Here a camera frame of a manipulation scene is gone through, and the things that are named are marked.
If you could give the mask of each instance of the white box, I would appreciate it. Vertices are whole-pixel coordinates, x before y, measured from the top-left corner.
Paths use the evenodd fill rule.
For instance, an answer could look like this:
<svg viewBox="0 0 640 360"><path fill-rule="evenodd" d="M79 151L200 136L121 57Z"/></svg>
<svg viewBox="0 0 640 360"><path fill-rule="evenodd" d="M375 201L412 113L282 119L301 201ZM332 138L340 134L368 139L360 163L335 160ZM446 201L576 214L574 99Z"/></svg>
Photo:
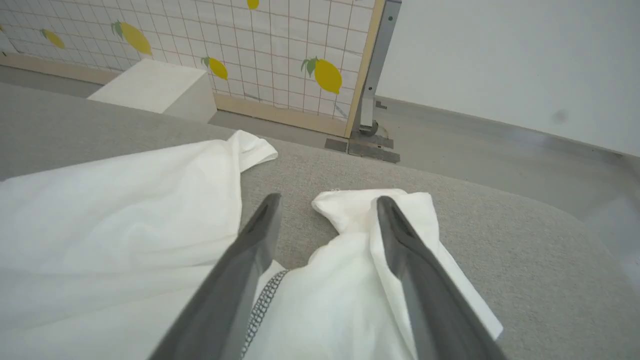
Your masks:
<svg viewBox="0 0 640 360"><path fill-rule="evenodd" d="M143 59L89 100L208 123L217 112L205 70Z"/></svg>

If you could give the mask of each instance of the gray floor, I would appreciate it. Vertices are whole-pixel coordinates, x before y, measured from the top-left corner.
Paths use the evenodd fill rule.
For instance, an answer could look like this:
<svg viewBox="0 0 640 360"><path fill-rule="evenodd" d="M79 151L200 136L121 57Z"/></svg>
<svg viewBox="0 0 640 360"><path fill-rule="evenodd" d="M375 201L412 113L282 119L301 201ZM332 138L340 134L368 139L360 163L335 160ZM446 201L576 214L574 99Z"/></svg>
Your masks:
<svg viewBox="0 0 640 360"><path fill-rule="evenodd" d="M100 86L0 67L0 81L86 97ZM383 101L379 135L395 142L399 165L535 199L585 222L640 294L640 179L625 158L532 131ZM211 124L313 147L328 137L219 111Z"/></svg>

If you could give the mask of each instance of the wooden frame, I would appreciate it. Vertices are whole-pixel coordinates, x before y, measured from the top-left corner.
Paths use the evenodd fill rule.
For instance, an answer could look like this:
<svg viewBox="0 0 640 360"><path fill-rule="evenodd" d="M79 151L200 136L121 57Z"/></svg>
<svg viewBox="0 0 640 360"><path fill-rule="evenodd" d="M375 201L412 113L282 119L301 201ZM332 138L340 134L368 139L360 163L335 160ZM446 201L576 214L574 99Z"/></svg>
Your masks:
<svg viewBox="0 0 640 360"><path fill-rule="evenodd" d="M349 117L346 122L337 119L331 119L322 115L314 115L311 113L294 111L287 108L277 108L268 104L262 104L260 102L254 102L245 99L238 99L221 94L214 94L214 99L216 101L217 107L220 110L239 113L259 119L279 122L281 124L302 127L309 130L319 131L321 133L349 138L351 136L353 124L355 122L358 105L360 104L360 97L362 95L364 82L367 78L367 71L369 70L369 64L371 62L371 56L373 53L373 46L378 34L378 28L380 26L384 4L385 0L375 0L374 7L372 9L371 22L369 24L369 31L367 33L367 39L365 42L362 61L360 63L360 69L358 71L356 88L354 90L353 100L351 102ZM63 78L86 81L89 83L104 85L118 75L117 73L106 70L91 69L88 67L82 67L80 65L71 65L67 63L58 63L55 61L41 60L23 54L3 54L4 56L0 56L0 65L41 72L44 74L60 76Z"/></svg>
<svg viewBox="0 0 640 360"><path fill-rule="evenodd" d="M365 43L364 50L362 51L362 62L360 63L360 70L358 71L356 90L353 92L351 111L349 111L349 118L347 119L347 128L344 130L344 134L341 135L344 138L351 137L353 123L356 120L356 113L358 112L362 90L364 89L364 82L367 79L367 73L369 72L369 64L371 63L371 56L373 55L373 45L376 43L378 28L380 27L380 22L382 20L382 11L385 9L385 1L386 0L376 0L375 5L373 6L373 14L371 15L371 23L369 24L369 32L367 34L367 42Z"/></svg>

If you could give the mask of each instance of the gray fabric surface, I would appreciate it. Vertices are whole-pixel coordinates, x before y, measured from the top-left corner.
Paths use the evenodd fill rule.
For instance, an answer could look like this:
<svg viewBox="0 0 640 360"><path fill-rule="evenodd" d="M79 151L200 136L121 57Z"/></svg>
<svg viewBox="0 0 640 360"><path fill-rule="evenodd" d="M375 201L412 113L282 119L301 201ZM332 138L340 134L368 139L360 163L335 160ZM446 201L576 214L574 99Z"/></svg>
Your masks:
<svg viewBox="0 0 640 360"><path fill-rule="evenodd" d="M233 132L2 84L0 99L0 179ZM319 192L429 192L441 241L504 325L498 342L509 358L640 357L638 299L600 241L570 215L463 181L267 140L280 157L243 173L243 222L268 193L283 194L276 258L285 267L303 266L336 234L310 206Z"/></svg>

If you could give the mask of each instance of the white towel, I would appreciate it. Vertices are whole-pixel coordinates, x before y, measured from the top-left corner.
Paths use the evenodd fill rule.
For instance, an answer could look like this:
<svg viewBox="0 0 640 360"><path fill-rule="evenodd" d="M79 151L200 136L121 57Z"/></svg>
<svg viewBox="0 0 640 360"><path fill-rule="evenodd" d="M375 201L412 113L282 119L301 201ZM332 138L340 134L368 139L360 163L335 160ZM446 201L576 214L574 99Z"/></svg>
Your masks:
<svg viewBox="0 0 640 360"><path fill-rule="evenodd" d="M235 240L240 172L276 157L238 131L0 183L0 359L146 359Z"/></svg>
<svg viewBox="0 0 640 360"><path fill-rule="evenodd" d="M387 267L375 200L392 197L495 339L502 325L438 239L428 193L324 192L312 205L339 235L280 282L244 359L416 359L401 283Z"/></svg>

